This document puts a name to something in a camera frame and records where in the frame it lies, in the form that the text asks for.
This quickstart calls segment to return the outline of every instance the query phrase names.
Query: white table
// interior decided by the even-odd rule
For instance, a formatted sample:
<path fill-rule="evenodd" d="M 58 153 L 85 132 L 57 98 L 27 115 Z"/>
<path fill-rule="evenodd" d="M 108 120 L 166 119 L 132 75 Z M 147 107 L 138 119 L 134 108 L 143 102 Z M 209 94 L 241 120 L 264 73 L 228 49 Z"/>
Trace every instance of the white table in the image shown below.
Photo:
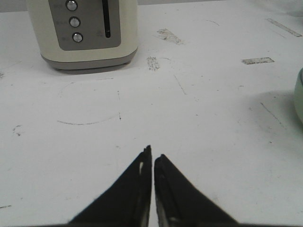
<path fill-rule="evenodd" d="M 303 21 L 267 3 L 139 6 L 131 64 L 78 75 L 42 60 L 27 12 L 1 13 L 0 226 L 68 222 L 148 144 L 237 221 L 302 225 L 303 38 L 266 19 Z M 241 62 L 262 57 L 275 62 Z"/>

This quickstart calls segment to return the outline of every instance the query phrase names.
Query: toaster button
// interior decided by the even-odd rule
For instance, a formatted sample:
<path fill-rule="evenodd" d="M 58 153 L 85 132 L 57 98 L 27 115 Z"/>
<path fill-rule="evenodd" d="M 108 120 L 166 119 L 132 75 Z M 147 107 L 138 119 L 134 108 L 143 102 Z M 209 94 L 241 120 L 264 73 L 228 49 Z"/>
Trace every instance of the toaster button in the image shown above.
<path fill-rule="evenodd" d="M 80 43 L 83 40 L 83 35 L 79 32 L 76 32 L 72 35 L 72 39 L 76 42 L 76 43 Z"/>
<path fill-rule="evenodd" d="M 77 17 L 71 17 L 70 18 L 70 25 L 72 27 L 79 27 L 80 26 L 80 20 Z"/>
<path fill-rule="evenodd" d="M 70 11 L 75 11 L 78 8 L 78 4 L 76 1 L 69 0 L 66 2 L 66 7 Z"/>

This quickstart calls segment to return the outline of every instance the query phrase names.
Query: toaster base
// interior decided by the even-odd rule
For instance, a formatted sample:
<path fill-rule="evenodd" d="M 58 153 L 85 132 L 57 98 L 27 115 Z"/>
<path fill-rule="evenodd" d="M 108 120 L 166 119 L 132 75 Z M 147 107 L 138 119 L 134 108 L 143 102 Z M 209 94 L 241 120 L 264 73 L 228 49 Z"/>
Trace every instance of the toaster base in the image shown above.
<path fill-rule="evenodd" d="M 58 62 L 52 61 L 42 56 L 42 58 L 53 68 L 59 70 L 86 70 L 104 68 L 115 65 L 128 64 L 136 54 L 137 49 L 130 55 L 122 58 L 106 59 L 106 60 L 95 60 L 95 61 L 77 61 L 77 62 Z"/>

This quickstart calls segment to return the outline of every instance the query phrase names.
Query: toaster control panel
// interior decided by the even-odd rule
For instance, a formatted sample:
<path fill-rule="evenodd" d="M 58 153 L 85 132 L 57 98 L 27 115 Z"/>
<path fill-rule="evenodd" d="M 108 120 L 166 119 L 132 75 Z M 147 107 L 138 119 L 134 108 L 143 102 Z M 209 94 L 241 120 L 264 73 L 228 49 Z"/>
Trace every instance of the toaster control panel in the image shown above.
<path fill-rule="evenodd" d="M 117 47 L 119 0 L 49 0 L 59 46 L 65 51 Z"/>

